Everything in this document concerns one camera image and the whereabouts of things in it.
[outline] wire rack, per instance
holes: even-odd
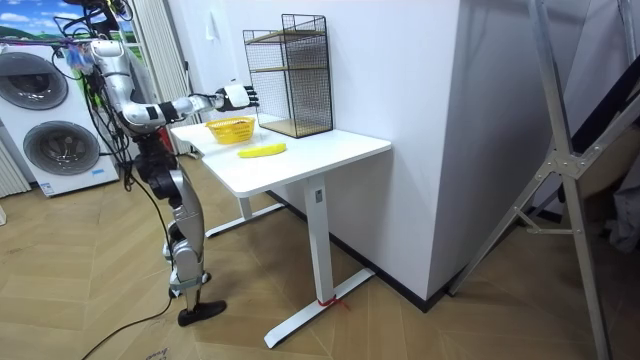
[[[300,138],[333,129],[326,19],[282,15],[282,30],[245,30],[261,127]]]

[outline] washer door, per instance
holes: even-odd
[[[100,156],[98,140],[87,129],[67,121],[49,121],[31,129],[24,153],[39,169],[55,175],[90,170]]]
[[[48,110],[64,102],[67,79],[43,58],[21,52],[0,54],[0,96],[29,110]]]

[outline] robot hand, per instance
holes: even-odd
[[[216,110],[220,112],[241,110],[247,107],[258,107],[258,96],[253,86],[231,85],[218,89],[216,95],[223,99],[224,103]]]

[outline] desk top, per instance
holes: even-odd
[[[294,139],[260,128],[245,142],[221,145],[204,124],[171,129],[203,154],[202,161],[236,197],[249,197],[391,149],[386,140],[333,130]],[[286,143],[283,153],[243,159],[238,150]]]

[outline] washing machine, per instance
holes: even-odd
[[[47,196],[118,180],[81,84],[63,73],[73,77],[51,47],[0,52],[0,119]]]

